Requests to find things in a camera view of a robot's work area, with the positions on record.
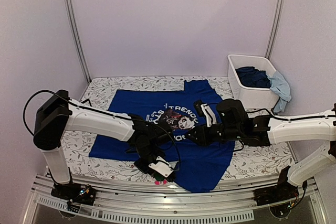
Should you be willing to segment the blue printed t-shirt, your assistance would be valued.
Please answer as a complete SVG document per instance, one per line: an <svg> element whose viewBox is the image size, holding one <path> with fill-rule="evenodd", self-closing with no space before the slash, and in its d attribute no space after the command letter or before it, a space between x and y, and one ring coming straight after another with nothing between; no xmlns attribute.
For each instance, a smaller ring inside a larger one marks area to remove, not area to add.
<svg viewBox="0 0 336 224"><path fill-rule="evenodd" d="M210 104L211 109L222 101L207 80L193 80L185 81L182 91L117 90L108 111L136 114L154 124L167 122L176 146L171 143L162 146L164 159L181 161L175 182L192 193L206 193L217 186L230 165L235 144L213 143L201 147L185 137L188 130L205 124L193 105L198 100Z"/></svg>

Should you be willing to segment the pink flower brooch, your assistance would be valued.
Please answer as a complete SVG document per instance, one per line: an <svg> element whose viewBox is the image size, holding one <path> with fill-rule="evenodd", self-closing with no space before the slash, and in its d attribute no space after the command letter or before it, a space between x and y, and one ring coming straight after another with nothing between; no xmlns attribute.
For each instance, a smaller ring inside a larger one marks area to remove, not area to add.
<svg viewBox="0 0 336 224"><path fill-rule="evenodd" d="M154 178L155 178L156 185L165 185L167 183L166 178L161 174L155 174Z"/></svg>

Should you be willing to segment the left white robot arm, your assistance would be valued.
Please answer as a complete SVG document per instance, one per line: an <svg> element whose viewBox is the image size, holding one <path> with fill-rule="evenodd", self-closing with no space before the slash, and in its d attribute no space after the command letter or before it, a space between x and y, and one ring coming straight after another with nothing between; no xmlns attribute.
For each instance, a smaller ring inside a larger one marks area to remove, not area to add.
<svg viewBox="0 0 336 224"><path fill-rule="evenodd" d="M37 110L32 135L54 182L51 195L65 200L71 210L81 204L92 206L97 191L72 180L61 147L65 131L88 132L127 143L139 156L135 166L141 172L158 181L173 182L176 178L177 167L164 159L164 151L160 149L162 144L174 142L172 129L166 122L155 124L135 114L95 109L71 99L68 91L59 90Z"/></svg>

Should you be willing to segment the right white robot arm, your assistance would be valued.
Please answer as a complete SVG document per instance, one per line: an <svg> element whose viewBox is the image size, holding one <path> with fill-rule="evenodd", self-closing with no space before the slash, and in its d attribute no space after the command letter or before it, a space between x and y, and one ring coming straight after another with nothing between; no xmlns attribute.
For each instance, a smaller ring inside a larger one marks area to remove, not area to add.
<svg viewBox="0 0 336 224"><path fill-rule="evenodd" d="M325 142L302 161L282 169L276 185L254 190L258 206L297 197L298 188L306 189L309 178L335 164L335 109L296 118L271 112L250 118L240 100L225 99L215 111L202 101L194 106L206 123L189 130L186 137L198 146L229 141L257 147L293 141Z"/></svg>

